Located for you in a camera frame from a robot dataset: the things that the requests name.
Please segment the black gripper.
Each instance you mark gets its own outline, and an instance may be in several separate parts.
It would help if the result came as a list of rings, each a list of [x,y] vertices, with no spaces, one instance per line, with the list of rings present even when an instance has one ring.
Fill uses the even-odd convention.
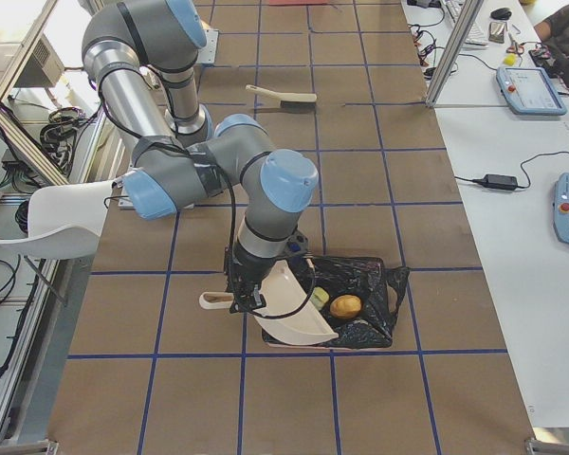
[[[260,293],[262,282],[282,256],[262,258],[246,251],[242,246],[229,246],[225,251],[224,271],[227,291],[233,302],[229,312],[250,313],[266,307],[266,298]]]

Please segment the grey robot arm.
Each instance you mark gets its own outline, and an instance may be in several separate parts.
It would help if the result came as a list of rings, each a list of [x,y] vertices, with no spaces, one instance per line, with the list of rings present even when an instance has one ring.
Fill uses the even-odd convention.
[[[289,242],[318,171],[302,154],[276,148],[247,115],[211,125],[194,79],[206,42],[190,1],[119,1],[88,24],[83,66],[131,152],[122,184],[140,217],[167,216],[235,186],[245,190],[248,206],[231,221],[225,259],[231,310],[274,319],[262,282],[293,254]]]

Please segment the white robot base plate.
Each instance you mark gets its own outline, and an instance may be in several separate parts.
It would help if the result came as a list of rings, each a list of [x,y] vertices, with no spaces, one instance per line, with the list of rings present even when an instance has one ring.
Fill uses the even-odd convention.
[[[215,28],[205,29],[206,45],[198,51],[198,63],[203,65],[213,65],[216,60],[219,30]]]

